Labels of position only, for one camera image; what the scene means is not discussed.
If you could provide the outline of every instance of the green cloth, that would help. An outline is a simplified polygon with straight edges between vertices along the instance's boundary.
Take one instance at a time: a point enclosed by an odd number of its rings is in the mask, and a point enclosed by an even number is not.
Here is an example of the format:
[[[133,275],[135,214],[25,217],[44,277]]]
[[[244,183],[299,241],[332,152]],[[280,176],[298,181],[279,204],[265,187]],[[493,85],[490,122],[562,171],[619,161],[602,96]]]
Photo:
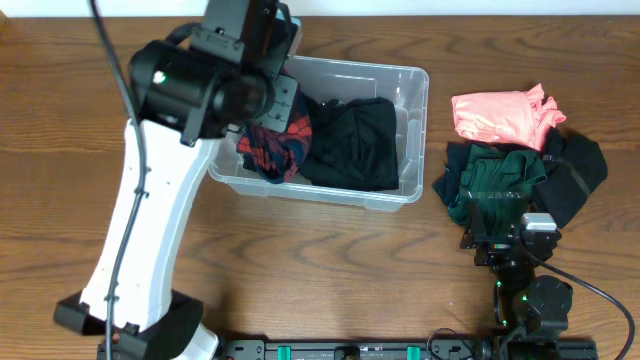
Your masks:
[[[547,179],[534,150],[504,153],[471,145],[469,161],[460,177],[460,194],[449,206],[456,224],[467,225],[471,202],[477,202],[487,235],[507,235],[511,224],[527,212],[533,186]]]

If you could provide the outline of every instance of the red and navy plaid fabric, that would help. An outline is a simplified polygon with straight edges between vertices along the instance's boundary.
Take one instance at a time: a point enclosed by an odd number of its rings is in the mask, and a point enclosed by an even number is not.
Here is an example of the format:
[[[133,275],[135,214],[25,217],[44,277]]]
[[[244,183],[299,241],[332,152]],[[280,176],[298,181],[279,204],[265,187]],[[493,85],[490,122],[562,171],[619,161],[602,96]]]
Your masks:
[[[244,155],[244,167],[255,170],[263,179],[273,184],[291,181],[311,146],[311,120],[298,92],[294,118],[283,133],[262,126],[247,126],[238,142],[237,151]]]

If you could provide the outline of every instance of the white wall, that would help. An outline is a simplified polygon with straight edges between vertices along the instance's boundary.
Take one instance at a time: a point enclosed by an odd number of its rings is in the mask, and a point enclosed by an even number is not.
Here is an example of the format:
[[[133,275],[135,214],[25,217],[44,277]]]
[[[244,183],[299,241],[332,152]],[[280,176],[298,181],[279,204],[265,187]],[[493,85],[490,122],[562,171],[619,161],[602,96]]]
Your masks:
[[[284,0],[303,15],[640,14],[640,0]],[[201,16],[207,0],[98,0],[105,16]],[[86,0],[0,0],[10,17],[87,16]]]

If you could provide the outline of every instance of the pink cloth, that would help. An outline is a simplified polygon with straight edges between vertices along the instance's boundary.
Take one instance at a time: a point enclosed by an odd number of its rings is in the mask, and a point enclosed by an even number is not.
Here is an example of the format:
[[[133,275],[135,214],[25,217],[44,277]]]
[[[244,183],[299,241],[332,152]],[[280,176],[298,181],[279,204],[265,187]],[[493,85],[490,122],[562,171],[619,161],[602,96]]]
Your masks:
[[[453,121],[460,136],[489,143],[516,143],[542,150],[549,128],[567,119],[552,97],[542,103],[538,84],[527,92],[454,96]]]

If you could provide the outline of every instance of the wooden tabletop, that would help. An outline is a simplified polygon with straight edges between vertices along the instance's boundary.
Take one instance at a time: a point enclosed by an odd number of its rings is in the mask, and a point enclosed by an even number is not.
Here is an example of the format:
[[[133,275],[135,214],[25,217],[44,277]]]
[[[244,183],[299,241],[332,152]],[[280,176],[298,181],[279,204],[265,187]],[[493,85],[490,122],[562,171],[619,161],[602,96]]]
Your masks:
[[[108,19],[123,63],[186,18]],[[462,229],[430,188],[451,96],[542,83],[598,141],[609,179],[563,231],[551,264],[640,319],[640,27],[637,17],[305,18],[299,54],[425,69],[425,190],[396,213],[243,197],[207,177],[174,287],[205,324],[272,339],[426,338],[492,327],[493,275],[458,248]],[[100,256],[119,187],[125,111],[88,19],[9,19],[0,34],[0,359],[91,359],[96,338],[52,322]],[[574,287],[570,330],[612,359],[627,323]],[[640,345],[629,359],[640,358]]]

